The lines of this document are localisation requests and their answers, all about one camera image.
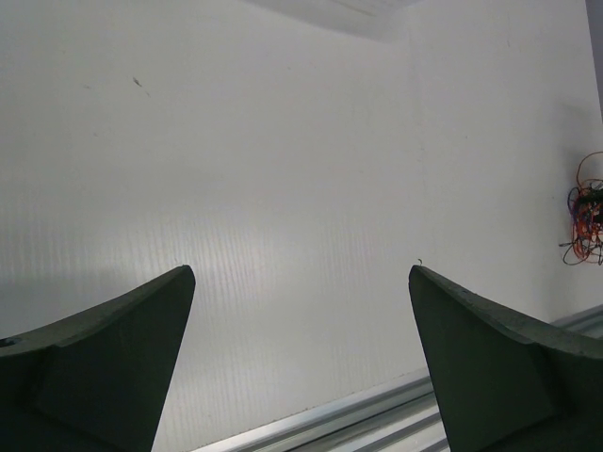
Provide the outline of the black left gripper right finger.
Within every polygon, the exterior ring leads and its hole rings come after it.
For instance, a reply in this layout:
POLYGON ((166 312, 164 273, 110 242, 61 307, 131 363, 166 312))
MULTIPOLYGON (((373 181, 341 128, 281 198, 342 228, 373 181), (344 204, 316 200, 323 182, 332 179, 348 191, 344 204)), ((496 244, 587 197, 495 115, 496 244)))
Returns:
POLYGON ((409 292, 453 451, 599 451, 602 342, 483 298, 425 266, 409 292))

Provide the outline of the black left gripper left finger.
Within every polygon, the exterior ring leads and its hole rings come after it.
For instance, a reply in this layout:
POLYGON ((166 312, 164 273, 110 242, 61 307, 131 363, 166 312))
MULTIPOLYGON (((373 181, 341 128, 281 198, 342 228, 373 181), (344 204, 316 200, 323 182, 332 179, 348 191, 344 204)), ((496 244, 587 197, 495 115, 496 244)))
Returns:
POLYGON ((2 339, 2 450, 151 450, 195 285, 192 268, 178 266, 2 339))

